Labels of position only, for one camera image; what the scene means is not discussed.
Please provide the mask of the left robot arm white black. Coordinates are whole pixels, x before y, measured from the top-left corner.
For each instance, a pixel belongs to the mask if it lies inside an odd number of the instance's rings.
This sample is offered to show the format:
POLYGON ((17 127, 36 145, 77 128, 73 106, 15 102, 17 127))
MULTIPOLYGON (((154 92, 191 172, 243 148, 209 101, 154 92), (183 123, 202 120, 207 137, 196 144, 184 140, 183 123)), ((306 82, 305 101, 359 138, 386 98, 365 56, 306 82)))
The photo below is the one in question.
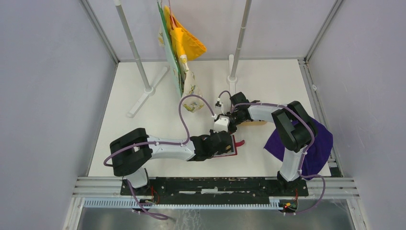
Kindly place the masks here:
POLYGON ((148 135, 144 128, 137 128, 110 143, 111 154, 103 164, 113 168, 113 174, 130 181, 138 195, 150 190, 148 174, 143 167, 149 160, 176 159, 205 161, 211 158, 235 156, 235 139, 226 131, 188 139, 164 139, 148 135))

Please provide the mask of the red leather card holder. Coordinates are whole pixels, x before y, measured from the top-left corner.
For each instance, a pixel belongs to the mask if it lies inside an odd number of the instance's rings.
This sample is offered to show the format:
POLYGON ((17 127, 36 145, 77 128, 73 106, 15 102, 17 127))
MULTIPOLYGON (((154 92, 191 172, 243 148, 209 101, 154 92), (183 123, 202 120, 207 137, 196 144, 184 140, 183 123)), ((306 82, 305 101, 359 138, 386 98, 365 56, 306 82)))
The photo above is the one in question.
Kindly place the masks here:
POLYGON ((226 153, 216 153, 214 155, 214 158, 238 155, 237 149, 239 147, 242 147, 246 142, 244 139, 242 139, 240 141, 236 141, 235 135, 231 135, 231 138, 232 138, 232 146, 229 147, 229 150, 226 153))

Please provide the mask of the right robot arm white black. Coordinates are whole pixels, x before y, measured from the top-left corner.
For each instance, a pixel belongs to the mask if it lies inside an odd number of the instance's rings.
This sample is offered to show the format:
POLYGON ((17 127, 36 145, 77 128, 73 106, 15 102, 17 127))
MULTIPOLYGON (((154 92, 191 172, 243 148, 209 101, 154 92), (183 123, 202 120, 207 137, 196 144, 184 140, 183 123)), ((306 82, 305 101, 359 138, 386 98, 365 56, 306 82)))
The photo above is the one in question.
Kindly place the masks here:
POLYGON ((277 191, 290 195, 302 176, 302 165, 307 149, 314 143, 317 128, 302 104, 249 102, 242 92, 230 97, 231 111, 229 133, 235 133, 237 126, 246 121, 266 121, 275 124, 275 131, 284 146, 281 169, 277 173, 277 191))

